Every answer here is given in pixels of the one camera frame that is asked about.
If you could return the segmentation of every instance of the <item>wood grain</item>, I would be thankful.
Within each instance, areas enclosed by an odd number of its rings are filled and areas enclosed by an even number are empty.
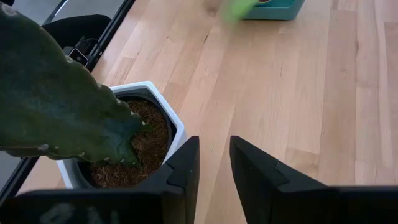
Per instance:
[[[137,0],[93,72],[153,81],[200,136],[195,223],[246,222],[232,134],[326,184],[398,184],[397,1],[306,0],[294,21],[235,26],[201,2]]]

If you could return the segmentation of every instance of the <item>white pot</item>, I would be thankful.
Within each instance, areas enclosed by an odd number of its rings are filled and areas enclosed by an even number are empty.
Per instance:
[[[185,133],[185,128],[178,116],[175,114],[174,110],[171,108],[171,106],[167,103],[165,98],[160,94],[159,90],[156,89],[155,85],[150,82],[139,82],[139,83],[132,83],[132,84],[127,84],[127,85],[119,85],[119,86],[114,86],[111,87],[113,93],[115,94],[121,94],[121,93],[129,93],[129,91],[133,90],[139,90],[139,89],[146,89],[149,90],[153,96],[156,98],[156,100],[159,102],[161,107],[164,109],[164,111],[167,113],[169,116],[171,122],[174,124],[176,127],[176,133],[175,137],[170,145],[170,149],[166,154],[165,159],[163,160],[163,163],[169,159],[177,149],[182,146],[182,144],[187,140],[187,135]],[[64,160],[57,161],[58,167],[60,169],[60,172],[62,174],[62,179],[65,183],[66,188],[72,189],[72,188],[77,188],[75,184],[73,184],[73,181],[71,181],[71,177],[73,174],[71,173],[70,170],[68,170],[65,167]]]

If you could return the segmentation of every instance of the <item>cactus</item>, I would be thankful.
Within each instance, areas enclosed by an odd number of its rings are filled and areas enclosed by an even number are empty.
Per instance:
[[[0,2],[0,150],[138,166],[130,140],[149,125],[41,26]]]

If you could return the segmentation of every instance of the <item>blurry green item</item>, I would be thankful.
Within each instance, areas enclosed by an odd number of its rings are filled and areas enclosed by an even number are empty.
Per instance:
[[[224,12],[225,20],[235,22],[243,19],[258,2],[258,0],[229,0]]]

